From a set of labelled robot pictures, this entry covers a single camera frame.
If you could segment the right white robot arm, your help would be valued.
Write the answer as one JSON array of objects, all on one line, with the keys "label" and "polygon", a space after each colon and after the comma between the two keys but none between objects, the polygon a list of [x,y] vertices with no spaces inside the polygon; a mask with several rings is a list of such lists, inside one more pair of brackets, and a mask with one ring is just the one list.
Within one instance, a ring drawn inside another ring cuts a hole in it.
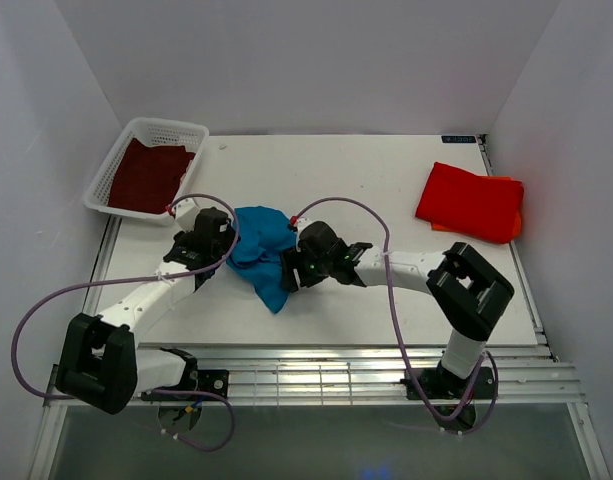
[{"label": "right white robot arm", "polygon": [[294,293],[332,278],[341,285],[392,286],[430,295],[452,332],[438,365],[440,390],[460,397],[495,326],[514,296],[511,283],[471,245],[444,252],[387,252],[367,242],[346,243],[322,221],[298,220],[296,244],[280,253],[281,287]]}]

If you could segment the blue t shirt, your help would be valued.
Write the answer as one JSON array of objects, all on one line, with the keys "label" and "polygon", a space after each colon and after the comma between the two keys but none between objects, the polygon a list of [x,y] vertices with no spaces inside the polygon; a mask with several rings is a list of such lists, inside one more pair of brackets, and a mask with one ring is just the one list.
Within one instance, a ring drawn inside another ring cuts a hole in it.
[{"label": "blue t shirt", "polygon": [[289,292],[281,286],[281,253],[294,247],[296,234],[289,218],[265,206],[235,209],[239,241],[227,260],[228,266],[249,282],[258,298],[273,314],[284,307]]}]

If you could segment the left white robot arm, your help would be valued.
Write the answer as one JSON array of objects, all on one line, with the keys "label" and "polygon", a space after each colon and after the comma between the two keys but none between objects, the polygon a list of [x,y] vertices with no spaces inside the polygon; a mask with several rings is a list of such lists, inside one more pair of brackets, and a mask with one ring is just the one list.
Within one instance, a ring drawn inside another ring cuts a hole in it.
[{"label": "left white robot arm", "polygon": [[106,413],[119,413],[137,395],[157,398],[168,391],[187,399],[197,390],[196,359],[176,348],[142,350],[140,342],[168,312],[215,273],[236,231],[228,213],[183,201],[174,215],[180,228],[153,280],[122,300],[67,328],[55,387]]}]

